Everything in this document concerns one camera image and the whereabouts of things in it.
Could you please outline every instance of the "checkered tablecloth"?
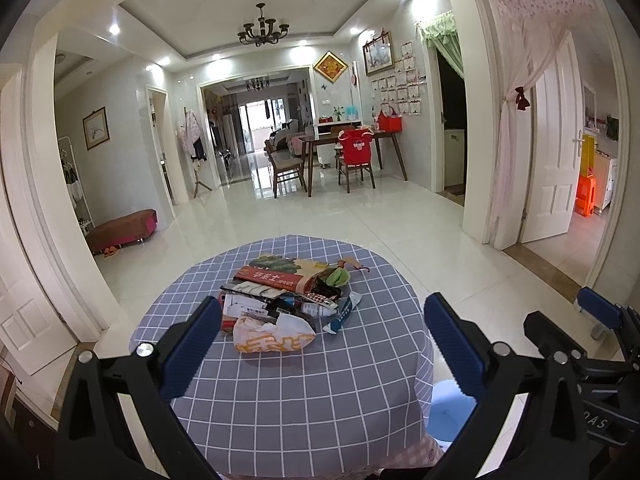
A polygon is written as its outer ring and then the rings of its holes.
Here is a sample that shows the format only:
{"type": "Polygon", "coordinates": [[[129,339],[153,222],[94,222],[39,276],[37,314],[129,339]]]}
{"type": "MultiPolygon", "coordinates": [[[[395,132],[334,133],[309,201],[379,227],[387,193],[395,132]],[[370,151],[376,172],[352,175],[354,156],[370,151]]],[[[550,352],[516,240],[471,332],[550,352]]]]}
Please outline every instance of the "checkered tablecloth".
{"type": "Polygon", "coordinates": [[[384,258],[351,244],[287,235],[267,238],[187,270],[155,301],[130,340],[157,342],[209,294],[261,254],[335,263],[351,256],[347,288],[363,294],[343,330],[320,333],[300,352],[240,354],[219,334],[187,393],[172,403],[189,436],[222,474],[339,476],[440,449],[425,432],[433,347],[418,298],[384,258]]]}

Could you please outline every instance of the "chandelier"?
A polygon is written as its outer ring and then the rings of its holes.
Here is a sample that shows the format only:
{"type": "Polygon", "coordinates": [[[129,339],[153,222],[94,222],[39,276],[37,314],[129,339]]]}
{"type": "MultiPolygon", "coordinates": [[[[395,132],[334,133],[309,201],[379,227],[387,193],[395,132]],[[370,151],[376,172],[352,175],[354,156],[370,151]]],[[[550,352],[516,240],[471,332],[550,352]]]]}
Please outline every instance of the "chandelier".
{"type": "Polygon", "coordinates": [[[274,18],[265,18],[262,13],[262,8],[265,4],[257,4],[256,7],[260,9],[260,18],[258,18],[258,25],[260,31],[254,34],[255,23],[245,23],[243,25],[244,32],[238,32],[238,39],[243,45],[261,46],[267,43],[276,44],[281,38],[284,38],[289,32],[289,25],[286,23],[280,24],[280,30],[273,30],[276,20],[274,18]]]}
{"type": "Polygon", "coordinates": [[[246,82],[246,90],[250,92],[251,90],[263,90],[265,87],[269,87],[271,82],[269,78],[258,77],[255,79],[250,79],[246,82]]]}

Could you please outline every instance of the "curtain tieback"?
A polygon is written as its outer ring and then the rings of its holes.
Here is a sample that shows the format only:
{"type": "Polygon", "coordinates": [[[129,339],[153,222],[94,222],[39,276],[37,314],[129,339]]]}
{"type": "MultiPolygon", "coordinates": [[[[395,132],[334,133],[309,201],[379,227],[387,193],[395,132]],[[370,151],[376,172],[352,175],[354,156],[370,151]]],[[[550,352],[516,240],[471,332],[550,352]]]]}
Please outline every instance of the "curtain tieback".
{"type": "Polygon", "coordinates": [[[531,103],[529,103],[527,98],[524,97],[524,88],[522,86],[518,86],[516,88],[516,92],[518,93],[518,95],[516,95],[516,104],[518,105],[518,110],[526,110],[527,108],[529,108],[531,106],[531,103]]]}

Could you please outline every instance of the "white plastic bag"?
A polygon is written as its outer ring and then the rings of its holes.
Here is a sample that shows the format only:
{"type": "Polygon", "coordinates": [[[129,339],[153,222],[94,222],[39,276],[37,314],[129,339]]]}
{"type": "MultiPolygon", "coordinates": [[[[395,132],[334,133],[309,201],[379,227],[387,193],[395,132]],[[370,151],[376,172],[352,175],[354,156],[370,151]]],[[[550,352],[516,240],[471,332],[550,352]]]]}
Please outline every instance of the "white plastic bag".
{"type": "Polygon", "coordinates": [[[239,352],[293,352],[303,349],[316,333],[301,317],[280,314],[276,324],[242,316],[234,326],[234,346],[239,352]]]}

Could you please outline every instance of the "yellow board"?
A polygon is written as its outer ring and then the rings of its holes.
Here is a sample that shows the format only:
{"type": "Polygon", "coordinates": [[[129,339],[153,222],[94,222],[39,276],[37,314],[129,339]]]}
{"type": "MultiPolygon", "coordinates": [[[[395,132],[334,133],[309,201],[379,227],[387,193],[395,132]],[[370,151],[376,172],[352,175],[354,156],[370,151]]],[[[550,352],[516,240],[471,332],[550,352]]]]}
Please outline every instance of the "yellow board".
{"type": "Polygon", "coordinates": [[[582,136],[582,160],[580,161],[580,174],[582,176],[591,176],[593,174],[593,166],[596,157],[596,139],[593,136],[584,134],[582,136]]]}

